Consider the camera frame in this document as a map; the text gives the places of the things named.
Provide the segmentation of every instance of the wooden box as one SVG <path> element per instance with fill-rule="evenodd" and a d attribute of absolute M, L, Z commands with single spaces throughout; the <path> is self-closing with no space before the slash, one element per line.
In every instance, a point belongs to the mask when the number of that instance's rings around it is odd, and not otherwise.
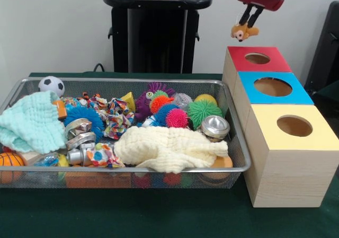
<path fill-rule="evenodd" d="M 238 72 L 233 101 L 243 131 L 251 104 L 313 104 L 292 73 Z"/>
<path fill-rule="evenodd" d="M 232 96 L 237 72 L 291 72 L 291 69 L 276 47 L 229 46 L 222 81 Z"/>
<path fill-rule="evenodd" d="M 314 105 L 252 104 L 245 172 L 254 207 L 319 207 L 339 164 L 339 140 Z"/>

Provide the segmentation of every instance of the round hole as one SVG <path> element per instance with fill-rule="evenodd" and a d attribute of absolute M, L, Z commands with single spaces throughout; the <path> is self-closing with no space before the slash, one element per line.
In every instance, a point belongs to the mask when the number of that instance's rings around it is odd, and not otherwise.
<path fill-rule="evenodd" d="M 263 94 L 269 96 L 287 96 L 291 94 L 292 87 L 283 80 L 264 77 L 254 82 L 254 87 Z"/>
<path fill-rule="evenodd" d="M 271 60 L 269 56 L 265 54 L 259 54 L 257 52 L 246 54 L 245 59 L 253 64 L 260 64 L 260 65 L 267 64 Z"/>
<path fill-rule="evenodd" d="M 313 131 L 311 124 L 304 118 L 298 116 L 281 117 L 276 123 L 282 131 L 291 136 L 305 137 Z"/>

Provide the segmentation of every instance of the orange spiky ball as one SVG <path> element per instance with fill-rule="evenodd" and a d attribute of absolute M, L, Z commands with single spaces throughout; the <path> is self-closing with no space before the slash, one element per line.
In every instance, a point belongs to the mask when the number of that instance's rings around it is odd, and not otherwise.
<path fill-rule="evenodd" d="M 156 114 L 158 110 L 165 104 L 172 103 L 174 98 L 169 98 L 164 95 L 157 96 L 154 98 L 150 104 L 150 111 L 152 114 Z"/>

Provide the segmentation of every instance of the yellow box top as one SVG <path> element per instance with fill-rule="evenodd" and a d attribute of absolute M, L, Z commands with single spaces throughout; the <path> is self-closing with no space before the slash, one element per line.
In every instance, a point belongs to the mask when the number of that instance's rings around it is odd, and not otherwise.
<path fill-rule="evenodd" d="M 337 136 L 314 105 L 251 106 L 269 149 L 339 151 Z"/>

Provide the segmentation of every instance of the purple plush toy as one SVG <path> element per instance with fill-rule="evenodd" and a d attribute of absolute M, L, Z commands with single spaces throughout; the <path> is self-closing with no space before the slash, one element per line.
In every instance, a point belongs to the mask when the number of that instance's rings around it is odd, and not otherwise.
<path fill-rule="evenodd" d="M 148 90 L 146 90 L 136 101 L 136 113 L 135 118 L 138 121 L 144 121 L 148 116 L 151 116 L 149 103 L 152 100 L 154 93 L 158 90 L 164 91 L 168 96 L 172 96 L 174 89 L 166 89 L 167 85 L 161 82 L 152 82 L 148 84 Z"/>

